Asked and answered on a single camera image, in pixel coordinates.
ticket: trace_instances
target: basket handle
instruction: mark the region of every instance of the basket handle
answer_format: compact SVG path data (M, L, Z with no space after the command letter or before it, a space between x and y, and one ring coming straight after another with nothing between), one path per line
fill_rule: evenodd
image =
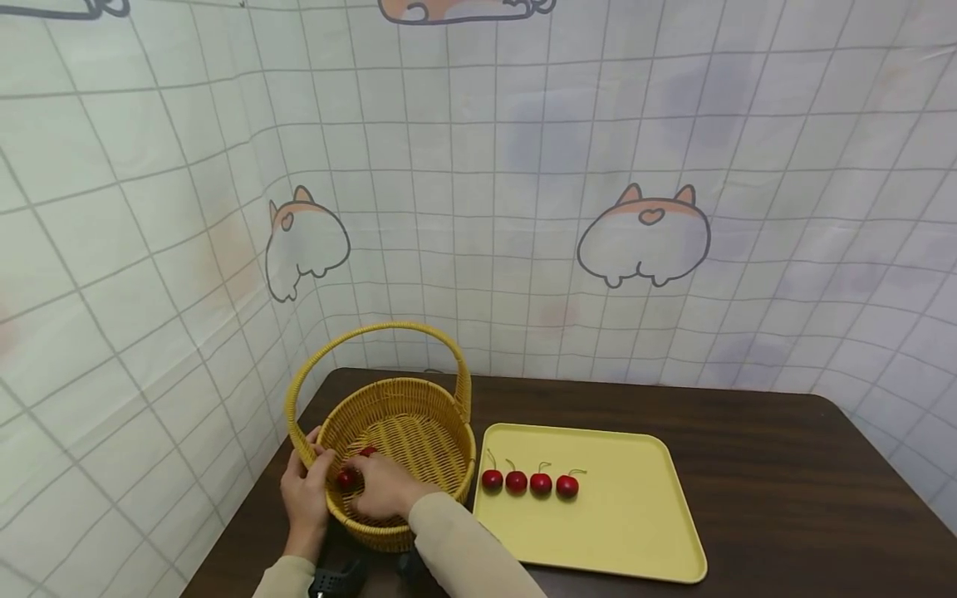
M347 332L339 338L330 341L326 346L317 351L315 355L306 360L306 363L300 367L299 371L296 373L296 376L293 378L292 384L289 385L289 389L286 391L285 410L286 422L289 427L289 437L293 442L293 446L299 452L302 462L306 467L312 467L313 462L316 460L316 456L306 442L305 433L302 431L302 428L300 428L299 423L296 421L296 400L299 398L299 393L302 388L302 383L305 381L305 377L309 374L309 371L315 367L320 359L325 357L332 351L332 349L336 348L340 344L345 343L350 339L354 339L360 335L366 334L367 332L388 329L405 329L424 332L429 336L439 339L445 343L445 346L449 347L449 350L452 351L452 355L455 356L456 362L458 363L456 393L453 397L456 402L456 410L458 411L458 415L462 418L463 422L467 424L469 421L471 421L472 374L469 373L469 368L465 364L465 357L462 355L462 351L458 348L458 345L455 343L455 341L453 341L448 335L438 328L432 328L429 325L419 323L417 321L385 321L382 323L373 324L371 326L363 326L362 328L356 328L352 332Z

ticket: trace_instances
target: person's left hand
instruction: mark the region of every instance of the person's left hand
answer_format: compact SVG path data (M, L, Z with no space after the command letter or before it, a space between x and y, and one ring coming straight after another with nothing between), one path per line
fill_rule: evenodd
M289 455L286 473L279 482L282 501L289 516L289 539L282 554L303 557L310 563L319 559L319 549L329 524L329 509L325 505L325 474L336 456L335 451L327 451L315 444L317 436L319 428L306 436L316 452L316 462L312 467L306 471L294 447Z

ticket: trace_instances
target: cherry in hand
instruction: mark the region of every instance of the cherry in hand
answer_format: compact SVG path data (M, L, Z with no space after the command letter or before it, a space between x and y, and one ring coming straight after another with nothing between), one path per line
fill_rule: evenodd
M501 490L501 484L504 478L499 471L499 465L495 462L495 456L488 449L485 450L490 459L492 459L492 469L487 469L481 475L481 487L488 492L498 492Z
M549 465L551 465L551 463L547 461L539 463L538 473L532 474L532 478L529 480L528 489L537 497L547 497L551 494L551 477L548 474L542 473L542 468Z
M509 472L508 476L505 476L505 488L508 488L508 492L514 495L520 495L525 492L525 487L528 485L528 477L524 473L515 469L515 463L512 463L508 459L508 464L512 466L512 471Z
M336 476L336 483L343 492L352 492L359 485L359 472L354 469L343 469Z
M555 494L561 498L575 498L578 495L578 480L572 474L587 474L585 470L573 469L567 476L558 476L555 480Z

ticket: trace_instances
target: person's right hand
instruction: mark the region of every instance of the person's right hand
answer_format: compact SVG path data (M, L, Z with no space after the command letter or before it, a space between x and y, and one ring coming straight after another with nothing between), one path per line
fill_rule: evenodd
M408 521L412 507L420 498L442 491L434 484L418 481L406 468L381 453L353 456L344 467L359 470L366 481L366 490L352 500L352 507L376 520L398 515Z

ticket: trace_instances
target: beige sleeve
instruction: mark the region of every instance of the beige sleeve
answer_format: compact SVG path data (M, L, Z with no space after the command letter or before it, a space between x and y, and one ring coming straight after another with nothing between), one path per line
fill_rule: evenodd
M409 526L422 560L452 598L545 596L515 557L449 495L420 498Z
M266 569L253 598L304 598L308 595L316 566L302 557L279 557Z

